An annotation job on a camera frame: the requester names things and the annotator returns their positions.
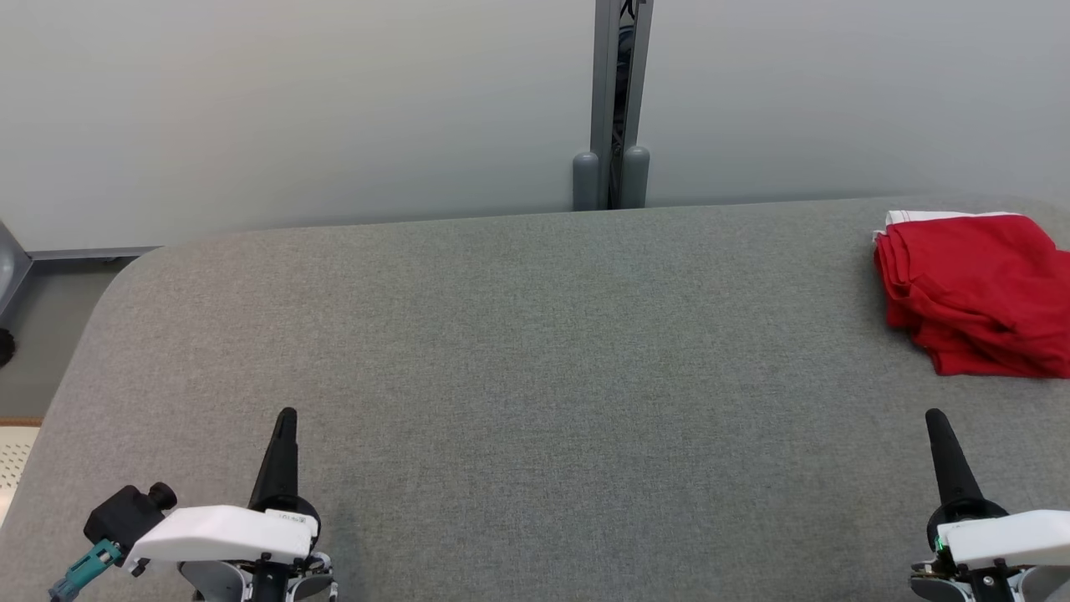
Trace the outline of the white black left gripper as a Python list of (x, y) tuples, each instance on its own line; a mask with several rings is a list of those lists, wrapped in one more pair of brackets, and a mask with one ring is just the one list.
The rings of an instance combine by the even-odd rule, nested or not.
[(299, 413), (279, 412), (248, 509), (175, 509), (131, 547), (136, 564), (175, 564), (201, 601), (335, 601), (337, 578), (318, 552), (321, 521), (299, 496)]

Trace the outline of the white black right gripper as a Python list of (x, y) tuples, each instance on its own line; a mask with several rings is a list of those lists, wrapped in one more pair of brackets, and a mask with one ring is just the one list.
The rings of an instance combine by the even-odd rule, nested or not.
[(1069, 578), (1069, 514), (1010, 514), (985, 498), (943, 411), (924, 413), (941, 506), (926, 523), (935, 556), (914, 564), (926, 601), (1048, 601)]

